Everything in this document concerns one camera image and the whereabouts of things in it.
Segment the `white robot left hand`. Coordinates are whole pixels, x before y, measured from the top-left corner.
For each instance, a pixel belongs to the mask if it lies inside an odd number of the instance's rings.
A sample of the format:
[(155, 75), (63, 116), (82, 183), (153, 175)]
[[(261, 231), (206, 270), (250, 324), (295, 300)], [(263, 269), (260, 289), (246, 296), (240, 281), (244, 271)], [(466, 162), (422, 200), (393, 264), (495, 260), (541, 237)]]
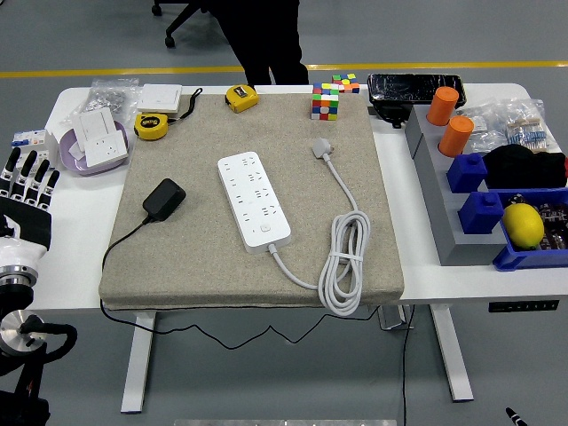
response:
[(21, 150), (14, 147), (1, 171), (1, 266), (35, 269), (51, 245), (51, 198), (59, 171), (49, 172), (43, 160), (36, 173), (31, 169), (37, 151), (28, 153), (20, 170)]

